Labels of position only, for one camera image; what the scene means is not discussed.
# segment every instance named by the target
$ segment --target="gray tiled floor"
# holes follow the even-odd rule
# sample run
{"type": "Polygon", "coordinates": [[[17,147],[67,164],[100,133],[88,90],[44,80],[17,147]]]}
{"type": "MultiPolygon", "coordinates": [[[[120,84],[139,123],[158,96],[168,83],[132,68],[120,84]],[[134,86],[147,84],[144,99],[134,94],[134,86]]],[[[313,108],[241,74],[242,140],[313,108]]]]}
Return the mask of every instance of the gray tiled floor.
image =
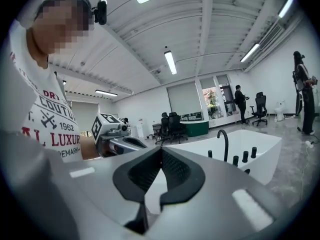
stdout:
{"type": "MultiPolygon", "coordinates": [[[[320,143],[315,144],[314,148],[308,148],[305,141],[317,139],[312,136],[302,135],[297,131],[298,119],[289,118],[284,121],[275,122],[274,117],[268,118],[268,125],[260,123],[258,127],[242,126],[241,124],[229,125],[223,128],[210,130],[208,134],[189,137],[188,142],[209,139],[217,136],[220,129],[224,129],[227,133],[234,132],[239,129],[270,134],[282,138],[282,147],[279,156],[277,168],[270,183],[267,187],[275,192],[289,207],[297,203],[301,198],[305,197],[312,189],[312,184],[318,180],[320,171],[320,143]]],[[[320,122],[314,121],[313,129],[315,135],[320,138],[320,122]]],[[[155,145],[154,140],[146,141],[148,146],[155,145]]]]}

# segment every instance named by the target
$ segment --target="white bathtub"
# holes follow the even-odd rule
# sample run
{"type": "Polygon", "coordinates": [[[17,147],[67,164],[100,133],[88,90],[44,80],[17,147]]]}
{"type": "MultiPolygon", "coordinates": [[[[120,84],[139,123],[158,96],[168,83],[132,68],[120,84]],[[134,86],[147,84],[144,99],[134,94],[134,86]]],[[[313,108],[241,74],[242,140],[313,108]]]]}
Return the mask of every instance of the white bathtub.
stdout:
{"type": "MultiPolygon", "coordinates": [[[[263,185],[269,183],[278,164],[282,139],[277,136],[250,130],[237,130],[228,133],[227,136],[229,140],[227,162],[232,164],[233,157],[239,156],[239,169],[243,171],[250,169],[249,175],[251,177],[263,185]],[[251,158],[253,147],[257,148],[256,158],[251,158]],[[244,151],[249,152],[247,163],[242,162],[244,151]]],[[[223,161],[225,155],[225,138],[223,134],[221,134],[220,138],[214,137],[190,143],[170,145],[170,147],[205,157],[208,157],[208,150],[211,150],[213,159],[223,161]]],[[[163,171],[160,170],[145,195],[145,204],[151,213],[160,214],[159,198],[161,194],[167,191],[166,177],[163,171]]]]}

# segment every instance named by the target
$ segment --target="green counter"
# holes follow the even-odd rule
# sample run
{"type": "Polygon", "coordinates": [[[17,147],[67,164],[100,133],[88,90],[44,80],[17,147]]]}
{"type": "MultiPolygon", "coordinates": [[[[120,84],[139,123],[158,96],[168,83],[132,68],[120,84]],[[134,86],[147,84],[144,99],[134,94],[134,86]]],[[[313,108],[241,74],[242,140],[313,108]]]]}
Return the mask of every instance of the green counter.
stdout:
{"type": "Polygon", "coordinates": [[[208,121],[181,121],[180,123],[185,125],[188,137],[205,135],[209,132],[208,121]]]}

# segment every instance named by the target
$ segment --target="office chair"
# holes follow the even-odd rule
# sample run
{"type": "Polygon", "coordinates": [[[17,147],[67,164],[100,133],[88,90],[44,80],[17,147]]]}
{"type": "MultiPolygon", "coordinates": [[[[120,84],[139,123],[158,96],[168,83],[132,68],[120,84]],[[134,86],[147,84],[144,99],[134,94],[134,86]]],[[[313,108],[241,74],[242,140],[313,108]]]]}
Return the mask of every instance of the office chair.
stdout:
{"type": "Polygon", "coordinates": [[[260,97],[262,97],[264,95],[264,93],[261,91],[261,92],[258,92],[257,94],[256,94],[256,98],[260,98],[260,97]]]}
{"type": "Polygon", "coordinates": [[[266,119],[261,119],[267,115],[267,109],[266,109],[266,100],[267,97],[265,95],[261,97],[255,98],[255,103],[256,103],[256,112],[254,112],[254,106],[250,106],[252,109],[252,115],[258,117],[258,120],[252,122],[252,125],[257,122],[256,126],[259,125],[260,122],[264,122],[265,125],[268,125],[268,120],[266,119]]]}
{"type": "Polygon", "coordinates": [[[180,138],[184,138],[186,141],[188,140],[188,137],[183,136],[184,134],[186,134],[186,127],[182,123],[180,123],[180,115],[177,115],[177,113],[175,112],[170,113],[169,130],[172,136],[170,143],[172,143],[174,137],[178,138],[179,144],[180,138]]]}
{"type": "Polygon", "coordinates": [[[171,140],[172,137],[170,135],[169,131],[169,118],[168,117],[163,117],[161,118],[161,129],[160,129],[160,140],[157,140],[155,144],[161,142],[161,146],[166,140],[171,140]]]}

